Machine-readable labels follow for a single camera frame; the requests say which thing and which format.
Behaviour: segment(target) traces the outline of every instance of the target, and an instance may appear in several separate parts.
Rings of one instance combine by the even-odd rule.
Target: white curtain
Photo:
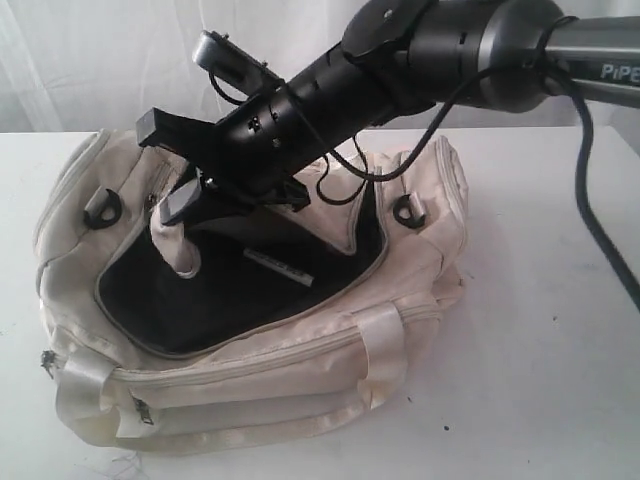
[[[557,0],[581,17],[640,14],[640,1]],[[229,33],[291,78],[366,0],[0,0],[0,131],[133,128],[153,106],[216,120],[230,111],[191,63],[202,29]],[[614,110],[594,107],[608,124]],[[423,127],[430,114],[391,127]],[[508,115],[459,108],[449,126],[573,124],[562,99]]]

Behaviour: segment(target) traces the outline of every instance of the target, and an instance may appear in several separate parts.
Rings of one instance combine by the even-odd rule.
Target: table surface
[[[418,131],[361,135],[372,151]],[[0,478],[640,478],[640,315],[573,198],[578,128],[444,130],[471,189],[464,300],[384,407],[315,439],[191,458],[84,445],[57,420],[32,229],[87,134],[0,135]],[[351,146],[343,147],[352,150]],[[640,272],[640,158],[597,131],[594,208]]]

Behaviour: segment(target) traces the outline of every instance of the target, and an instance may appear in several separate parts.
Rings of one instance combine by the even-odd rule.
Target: bag strap
[[[56,399],[58,416],[88,443],[147,452],[217,451],[320,435],[384,404],[406,376],[408,361],[404,325],[393,303],[355,313],[353,320],[367,354],[367,376],[358,382],[359,395],[355,401],[351,400],[345,407],[328,414],[210,433],[153,436],[148,426],[142,425],[139,416],[126,415],[124,409],[104,404],[104,387],[115,365],[95,352],[80,349],[71,355],[60,373]],[[351,392],[345,392],[346,399],[352,396]],[[168,418],[163,418],[161,411],[151,411],[150,415],[156,423],[151,430],[162,430],[163,419]],[[170,430],[173,432],[179,431],[175,425],[172,427]],[[108,445],[105,445],[105,429],[111,435]]]

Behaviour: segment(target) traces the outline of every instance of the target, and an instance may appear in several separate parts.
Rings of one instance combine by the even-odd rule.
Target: cream duffel bag
[[[382,173],[406,155],[367,160]],[[343,207],[317,198],[314,164],[298,175],[310,207],[244,230],[154,226],[186,168],[105,131],[56,182],[35,251],[62,422],[92,445],[196,453],[322,434],[385,403],[463,293],[467,185],[448,141]],[[358,185],[334,168],[323,188]],[[426,222],[408,228],[415,209]],[[191,274],[172,254],[185,247]]]

